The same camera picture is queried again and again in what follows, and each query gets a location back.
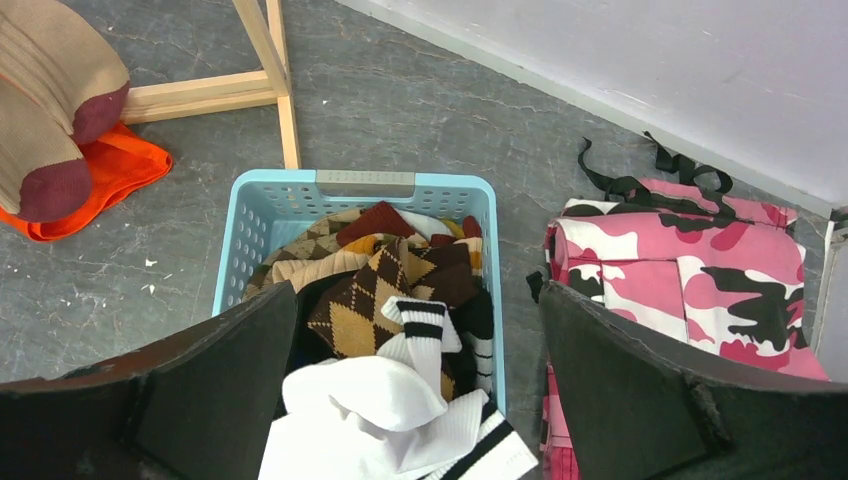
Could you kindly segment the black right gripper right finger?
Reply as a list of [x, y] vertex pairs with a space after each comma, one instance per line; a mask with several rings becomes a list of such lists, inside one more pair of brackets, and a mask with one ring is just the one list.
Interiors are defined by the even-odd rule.
[[547, 281], [537, 300], [585, 479], [843, 479], [847, 388], [701, 351]]

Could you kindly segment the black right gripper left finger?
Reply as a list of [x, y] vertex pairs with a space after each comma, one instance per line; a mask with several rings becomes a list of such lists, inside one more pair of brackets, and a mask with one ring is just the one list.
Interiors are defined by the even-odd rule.
[[1, 387], [5, 479], [254, 479], [295, 337], [279, 284], [140, 349]]

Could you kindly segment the white sock with black stripes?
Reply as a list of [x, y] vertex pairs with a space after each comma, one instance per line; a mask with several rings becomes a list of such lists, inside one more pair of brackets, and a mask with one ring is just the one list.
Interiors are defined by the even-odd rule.
[[402, 330], [371, 356], [288, 374], [261, 479], [520, 479], [538, 460], [476, 389], [447, 401], [442, 355], [461, 348], [442, 302], [393, 296]]

